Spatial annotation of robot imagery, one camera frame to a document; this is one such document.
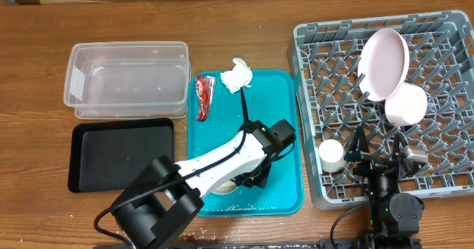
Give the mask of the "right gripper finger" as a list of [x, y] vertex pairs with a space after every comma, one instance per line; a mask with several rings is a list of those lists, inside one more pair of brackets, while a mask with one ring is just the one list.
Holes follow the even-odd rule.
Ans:
[[344, 154], [344, 160], [346, 162], [360, 162], [363, 159], [363, 155], [369, 154], [370, 150], [364, 128], [362, 125], [359, 125], [355, 130], [348, 151]]
[[400, 132], [394, 135], [393, 138], [393, 149], [392, 149], [392, 158], [393, 160], [399, 160], [404, 158], [406, 153], [404, 148], [407, 146], [407, 140], [404, 138], [404, 135]]

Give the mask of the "metal bowl with food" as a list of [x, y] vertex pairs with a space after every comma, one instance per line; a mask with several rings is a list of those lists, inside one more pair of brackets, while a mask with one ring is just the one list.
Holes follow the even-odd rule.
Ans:
[[238, 188], [238, 185], [233, 181], [227, 181], [224, 184], [218, 186], [216, 189], [212, 190], [211, 193], [217, 195], [226, 195], [232, 193]]

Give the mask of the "white paper cup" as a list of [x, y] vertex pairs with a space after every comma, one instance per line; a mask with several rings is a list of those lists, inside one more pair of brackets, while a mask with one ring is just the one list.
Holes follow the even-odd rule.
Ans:
[[318, 148], [321, 168], [328, 173], [340, 171], [345, 166], [344, 148], [335, 139], [323, 141]]

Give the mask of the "small white pink bowl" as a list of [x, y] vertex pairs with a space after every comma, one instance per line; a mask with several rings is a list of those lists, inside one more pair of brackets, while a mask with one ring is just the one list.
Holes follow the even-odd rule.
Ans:
[[404, 82], [385, 102], [387, 121], [396, 127], [418, 124], [427, 112], [427, 95], [414, 84]]

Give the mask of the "large white plate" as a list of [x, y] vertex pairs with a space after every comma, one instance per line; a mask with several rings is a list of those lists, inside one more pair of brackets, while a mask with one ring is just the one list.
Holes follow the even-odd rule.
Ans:
[[362, 93], [373, 102], [393, 96], [404, 82], [410, 60], [407, 42], [397, 31], [376, 31], [365, 43], [357, 71]]

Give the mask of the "white napkin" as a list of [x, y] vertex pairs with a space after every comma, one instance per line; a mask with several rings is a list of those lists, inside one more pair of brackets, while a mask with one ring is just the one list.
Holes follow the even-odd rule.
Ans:
[[241, 58], [234, 58], [235, 66], [232, 70], [221, 73], [220, 78], [231, 94], [238, 92], [242, 87], [250, 87], [253, 72]]

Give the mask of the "red foil wrapper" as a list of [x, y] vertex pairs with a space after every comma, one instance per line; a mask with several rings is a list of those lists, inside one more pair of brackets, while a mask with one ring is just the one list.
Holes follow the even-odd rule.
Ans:
[[215, 76], [196, 76], [196, 94], [199, 102], [197, 121], [203, 122], [209, 116], [216, 82]]

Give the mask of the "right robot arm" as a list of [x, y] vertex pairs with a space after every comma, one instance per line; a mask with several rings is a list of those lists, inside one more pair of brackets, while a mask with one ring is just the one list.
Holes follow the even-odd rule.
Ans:
[[399, 183], [428, 166], [425, 150], [408, 144], [401, 133], [393, 139], [391, 156], [375, 156], [369, 150], [362, 126], [358, 126], [344, 160], [355, 164], [353, 174], [361, 177], [361, 189], [368, 197], [362, 205], [370, 208], [371, 230], [362, 232], [350, 248], [420, 248], [413, 235], [419, 232], [424, 203], [416, 196], [402, 193]]

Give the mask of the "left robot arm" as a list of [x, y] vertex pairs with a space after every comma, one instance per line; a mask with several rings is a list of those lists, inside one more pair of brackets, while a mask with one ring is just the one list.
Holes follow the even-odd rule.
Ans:
[[267, 184], [271, 164], [296, 139], [282, 119], [267, 127], [243, 124], [224, 145], [194, 159], [171, 163], [154, 159], [114, 201], [111, 213], [135, 248], [164, 248], [178, 237], [204, 206], [204, 197], [227, 182]]

